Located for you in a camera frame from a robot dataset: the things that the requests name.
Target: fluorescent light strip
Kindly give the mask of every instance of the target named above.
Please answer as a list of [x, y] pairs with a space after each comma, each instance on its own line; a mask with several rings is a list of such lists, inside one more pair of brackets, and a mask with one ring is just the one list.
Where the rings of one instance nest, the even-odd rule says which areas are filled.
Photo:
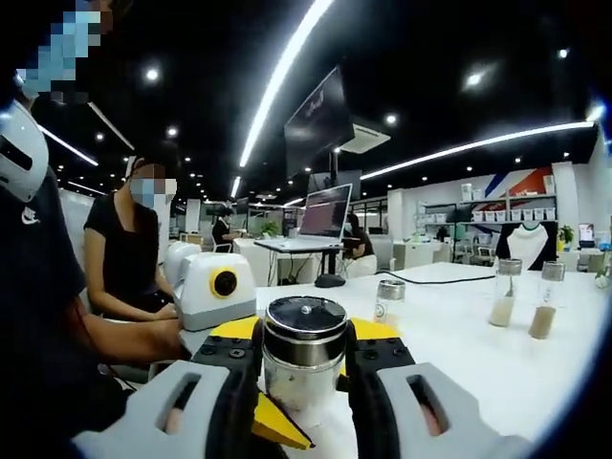
[[59, 143], [61, 146], [63, 146], [64, 148], [67, 148], [68, 150], [72, 151], [73, 153], [75, 153], [77, 156], [79, 156], [81, 159], [85, 160], [87, 163], [92, 164], [94, 166], [98, 166], [98, 163], [96, 163], [94, 160], [92, 160], [90, 157], [86, 156], [84, 153], [81, 153], [80, 151], [78, 151], [76, 148], [74, 148], [72, 145], [69, 145], [68, 143], [66, 143], [65, 141], [63, 141], [62, 139], [60, 139], [58, 136], [56, 136], [54, 133], [49, 132], [44, 126], [41, 126], [40, 124], [38, 124], [38, 129], [40, 129], [40, 131], [45, 134], [46, 136], [50, 137], [51, 139], [53, 139], [54, 141], [56, 141], [57, 143]]
[[285, 205], [283, 206], [284, 208], [287, 206], [292, 206], [293, 204], [297, 204], [300, 203], [304, 200], [304, 198], [297, 198], [297, 199], [293, 199], [292, 201], [285, 203]]
[[130, 148], [131, 150], [134, 150], [134, 145], [132, 145], [124, 136], [123, 134], [119, 131], [119, 129], [117, 129], [115, 127], [115, 124], [113, 124], [111, 121], [108, 120], [108, 118], [106, 118], [104, 116], [104, 114], [102, 113], [102, 111], [93, 103], [93, 102], [87, 102], [87, 105], [89, 105], [89, 107], [94, 110], [94, 113], [96, 115], [99, 116], [99, 118], [104, 121], [104, 123], [110, 128], [111, 131], [113, 131], [115, 133], [115, 135], [117, 137], [119, 137], [123, 143], [125, 143], [128, 148]]
[[394, 170], [402, 169], [404, 167], [409, 167], [411, 165], [424, 163], [426, 161], [436, 160], [438, 158], [443, 158], [445, 156], [453, 155], [455, 153], [460, 153], [462, 151], [472, 150], [473, 148], [478, 148], [479, 146], [491, 145], [492, 143], [512, 141], [514, 139], [536, 136], [538, 134], [546, 134], [549, 132], [566, 131], [568, 129], [584, 129], [588, 127], [593, 127], [593, 122], [591, 121], [570, 122], [566, 124], [557, 124], [555, 126], [538, 127], [537, 129], [530, 129], [528, 131], [515, 132], [514, 134], [507, 134], [505, 136], [493, 137], [485, 141], [468, 143], [467, 145], [463, 145], [463, 146], [455, 146], [454, 148], [439, 151], [438, 153], [433, 153], [431, 155], [427, 155], [422, 158], [417, 158], [415, 160], [406, 161], [405, 163], [391, 165], [390, 167], [386, 167], [385, 169], [377, 170], [377, 171], [362, 175], [361, 179], [362, 180], [371, 179], [373, 177], [378, 177], [379, 175], [386, 174], [387, 172], [393, 172]]
[[252, 150], [255, 147], [255, 143], [257, 142], [257, 138], [261, 133], [264, 122], [268, 117], [268, 113], [270, 113], [274, 98], [276, 97], [280, 86], [283, 84], [285, 77], [289, 73], [289, 69], [291, 69], [291, 66], [294, 64], [295, 58], [304, 46], [308, 35], [310, 35], [319, 19], [329, 9], [332, 3], [334, 3], [334, 0], [315, 0], [315, 3], [313, 3], [313, 6], [310, 7], [304, 16], [304, 19], [302, 19], [301, 24], [299, 27], [297, 27], [294, 35], [291, 37], [291, 40], [289, 40], [287, 48], [285, 48], [285, 51], [280, 57], [278, 64], [276, 64], [276, 68], [272, 73], [272, 78], [270, 78], [270, 83], [268, 83], [264, 97], [261, 99], [261, 103], [259, 104], [259, 109], [255, 114], [255, 118], [251, 125], [251, 130], [247, 136], [245, 148], [242, 151], [242, 156], [240, 157], [240, 167], [247, 165], [247, 161], [249, 160]]
[[231, 197], [235, 198], [236, 193], [238, 192], [238, 187], [240, 186], [240, 177], [236, 177], [233, 181], [233, 186], [231, 187]]
[[93, 191], [94, 193], [101, 194], [102, 196], [106, 196], [106, 193], [102, 193], [101, 191], [98, 191], [97, 189], [93, 189], [93, 188], [90, 188], [88, 186], [83, 186], [83, 185], [80, 185], [80, 184], [76, 184], [76, 183], [70, 182], [70, 181], [68, 181], [68, 183], [70, 185], [74, 185], [74, 186], [78, 186], [79, 188], [86, 189], [87, 191]]

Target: metal lid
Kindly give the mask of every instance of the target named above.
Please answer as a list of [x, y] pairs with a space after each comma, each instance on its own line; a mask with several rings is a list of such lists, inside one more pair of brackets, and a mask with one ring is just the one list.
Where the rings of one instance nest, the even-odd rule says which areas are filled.
[[347, 315], [335, 301], [315, 296], [288, 296], [268, 306], [265, 324], [278, 335], [320, 339], [346, 328]]
[[404, 299], [405, 282], [402, 280], [383, 279], [379, 282], [380, 299]]
[[522, 269], [523, 262], [521, 260], [510, 258], [507, 260], [499, 260], [497, 272], [503, 275], [520, 275]]
[[545, 261], [542, 266], [542, 279], [562, 282], [565, 278], [565, 265], [560, 261]]

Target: black ceiling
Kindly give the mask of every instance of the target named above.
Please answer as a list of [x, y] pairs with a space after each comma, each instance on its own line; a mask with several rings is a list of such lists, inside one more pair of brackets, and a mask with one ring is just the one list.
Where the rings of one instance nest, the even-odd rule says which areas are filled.
[[[203, 188], [209, 199], [226, 199], [233, 177], [241, 175], [238, 197], [281, 187], [276, 202], [284, 204], [305, 193], [305, 177], [287, 185], [282, 126], [336, 65], [356, 116], [380, 126], [388, 113], [399, 117], [396, 126], [383, 128], [391, 141], [364, 155], [340, 154], [340, 169], [369, 172], [476, 140], [584, 119], [589, 94], [579, 52], [555, 11], [533, 2], [336, 0], [298, 56], [240, 170], [273, 67], [310, 4], [245, 0], [205, 8], [136, 0], [101, 47], [79, 61], [76, 84], [62, 86], [70, 89], [68, 103], [44, 96], [34, 107], [40, 124], [99, 162], [90, 166], [49, 142], [52, 166], [64, 166], [61, 185], [71, 180], [104, 192], [117, 188], [123, 158], [131, 153], [83, 103], [87, 99], [137, 147], [163, 139], [169, 125], [179, 129], [176, 141], [191, 158], [180, 198], [202, 196]], [[560, 49], [569, 49], [567, 58], [559, 58]], [[161, 75], [155, 84], [143, 78], [151, 66]], [[481, 84], [467, 89], [466, 78], [481, 71]], [[96, 141], [98, 132], [103, 142]], [[566, 151], [570, 160], [586, 162], [595, 136], [586, 129], [499, 143], [364, 181], [362, 190], [378, 196], [388, 185], [418, 186], [423, 176], [436, 183], [544, 165], [562, 161]], [[325, 156], [312, 168], [326, 170]]]

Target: potted plant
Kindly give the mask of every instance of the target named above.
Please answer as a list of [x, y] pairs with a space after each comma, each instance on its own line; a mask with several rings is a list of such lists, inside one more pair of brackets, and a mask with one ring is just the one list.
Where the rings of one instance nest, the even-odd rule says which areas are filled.
[[267, 222], [261, 224], [261, 233], [263, 234], [264, 232], [267, 232], [270, 237], [274, 237], [280, 233], [280, 230], [278, 229], [278, 224], [276, 222], [268, 220]]
[[565, 249], [568, 251], [574, 240], [574, 230], [569, 225], [562, 226], [558, 231], [558, 239], [565, 244]]

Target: face mask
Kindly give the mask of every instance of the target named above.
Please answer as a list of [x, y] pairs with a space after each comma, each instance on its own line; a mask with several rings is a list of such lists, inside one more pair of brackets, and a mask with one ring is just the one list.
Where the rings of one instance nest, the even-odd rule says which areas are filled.
[[155, 208], [155, 179], [132, 179], [130, 193], [135, 203], [151, 210]]

